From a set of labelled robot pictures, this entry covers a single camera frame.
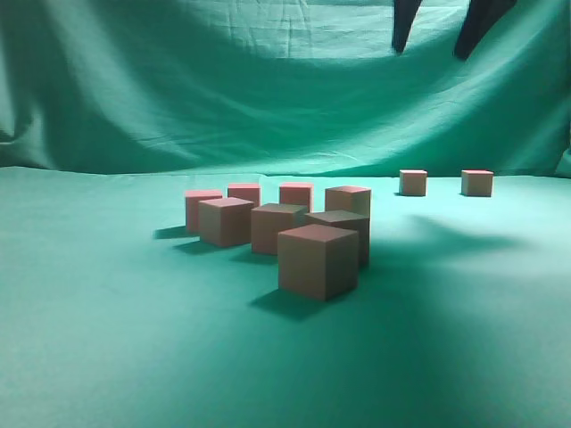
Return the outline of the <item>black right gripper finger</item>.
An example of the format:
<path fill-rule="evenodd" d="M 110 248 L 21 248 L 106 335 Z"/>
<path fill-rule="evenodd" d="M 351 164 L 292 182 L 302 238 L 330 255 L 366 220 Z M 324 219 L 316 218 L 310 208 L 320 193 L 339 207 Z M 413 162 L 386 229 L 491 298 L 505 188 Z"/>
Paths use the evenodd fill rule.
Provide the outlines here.
<path fill-rule="evenodd" d="M 405 49 L 421 3 L 421 0 L 393 0 L 392 48 L 397 54 Z"/>
<path fill-rule="evenodd" d="M 492 26 L 509 11 L 506 0 L 472 0 L 453 50 L 456 58 L 465 61 Z"/>

